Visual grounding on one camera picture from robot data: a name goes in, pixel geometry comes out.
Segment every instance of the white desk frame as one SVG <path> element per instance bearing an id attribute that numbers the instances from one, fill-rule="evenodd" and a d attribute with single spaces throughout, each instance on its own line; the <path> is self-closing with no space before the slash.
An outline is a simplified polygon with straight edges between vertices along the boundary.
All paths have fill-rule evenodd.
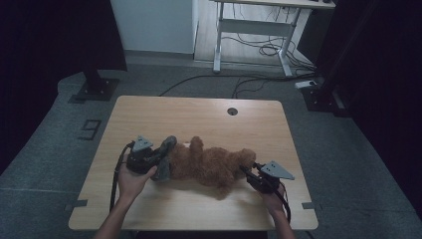
<path id="1" fill-rule="evenodd" d="M 289 45 L 292 41 L 293 34 L 298 23 L 299 16 L 302 8 L 321 8 L 321 9 L 333 9 L 334 3 L 322 3 L 314 2 L 310 0 L 255 0 L 255 1 L 236 1 L 236 0 L 213 0 L 220 3 L 220 15 L 218 18 L 217 28 L 217 45 L 215 47 L 214 54 L 214 73 L 220 73 L 221 71 L 221 34 L 226 33 L 242 33 L 242 34 L 254 34 L 254 35 L 265 35 L 265 36 L 277 36 L 286 37 L 286 41 L 283 44 L 281 51 L 279 51 L 279 59 L 282 63 L 283 70 L 286 77 L 292 77 L 292 71 L 289 66 L 289 59 L 286 54 L 289 50 Z M 260 22 L 250 20 L 238 20 L 238 19 L 224 19 L 224 3 L 239 3 L 239 4 L 254 4 L 254 5 L 273 5 L 280 7 L 296 7 L 298 10 L 295 13 L 295 17 L 291 23 L 275 23 L 275 22 Z"/>

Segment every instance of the floor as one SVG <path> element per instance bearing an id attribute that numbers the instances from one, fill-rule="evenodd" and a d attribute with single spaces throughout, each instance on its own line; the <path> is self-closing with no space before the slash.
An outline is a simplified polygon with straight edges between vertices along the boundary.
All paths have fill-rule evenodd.
<path id="1" fill-rule="evenodd" d="M 120 79 L 109 102 L 69 104 L 85 78 L 60 81 L 53 107 L 0 176 L 0 238 L 93 237 L 95 231 L 74 231 L 68 222 L 119 96 L 159 96 L 203 76 L 164 96 L 230 99 L 239 81 L 231 76 L 280 73 L 277 67 L 231 64 L 216 79 L 210 63 L 146 57 L 127 63 L 127 72 L 101 72 Z M 300 81 L 251 82 L 238 95 L 283 104 L 319 224 L 314 231 L 295 231 L 297 238 L 422 238 L 421 220 L 353 120 L 308 112 L 295 89 Z M 102 122 L 93 140 L 78 139 L 86 134 L 86 120 Z M 121 232 L 119 238 L 132 237 Z M 273 231 L 268 238 L 275 238 Z"/>

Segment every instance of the hole in table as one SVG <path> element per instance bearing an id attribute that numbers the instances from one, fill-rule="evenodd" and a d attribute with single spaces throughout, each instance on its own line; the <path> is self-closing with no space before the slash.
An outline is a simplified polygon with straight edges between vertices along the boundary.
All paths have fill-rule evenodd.
<path id="1" fill-rule="evenodd" d="M 229 109 L 227 110 L 227 113 L 228 113 L 230 116 L 235 116 L 235 115 L 238 113 L 238 111 L 237 111 L 235 108 L 229 108 Z"/>

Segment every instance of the table top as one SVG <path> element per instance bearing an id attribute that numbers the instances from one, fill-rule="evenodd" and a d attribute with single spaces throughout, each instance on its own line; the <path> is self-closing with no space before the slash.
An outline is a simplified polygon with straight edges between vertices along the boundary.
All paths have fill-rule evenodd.
<path id="1" fill-rule="evenodd" d="M 228 108 L 238 111 L 228 114 Z M 317 228 L 312 202 L 289 130 L 283 106 L 276 101 L 188 99 L 159 97 L 118 98 L 82 188 L 69 226 L 96 230 L 108 215 L 113 170 L 124 146 L 142 135 L 154 148 L 169 135 L 188 142 L 198 135 L 204 148 L 231 151 L 253 149 L 257 162 L 276 161 L 295 180 L 284 180 L 292 210 L 292 228 Z M 272 230 L 274 223 L 258 193 L 238 180 L 225 199 L 217 190 L 194 180 L 149 180 L 128 211 L 123 229 L 129 230 Z"/>
<path id="2" fill-rule="evenodd" d="M 312 8 L 312 9 L 334 9 L 335 4 L 330 1 L 323 3 L 322 0 L 317 2 L 311 0 L 211 0 L 222 3 L 239 3 L 239 4 L 253 4 L 253 5 L 269 5 L 269 6 L 284 6 L 284 7 L 298 7 L 298 8 Z"/>

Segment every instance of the brown plush toy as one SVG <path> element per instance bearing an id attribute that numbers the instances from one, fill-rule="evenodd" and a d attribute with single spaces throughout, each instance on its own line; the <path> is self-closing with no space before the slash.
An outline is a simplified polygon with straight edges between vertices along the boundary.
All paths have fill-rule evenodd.
<path id="1" fill-rule="evenodd" d="M 230 152 L 222 147 L 203 149 L 204 143 L 194 136 L 189 147 L 177 143 L 168 154 L 172 179 L 194 178 L 205 186 L 217 187 L 227 195 L 235 180 L 245 177 L 239 166 L 252 168 L 256 153 L 251 149 Z"/>

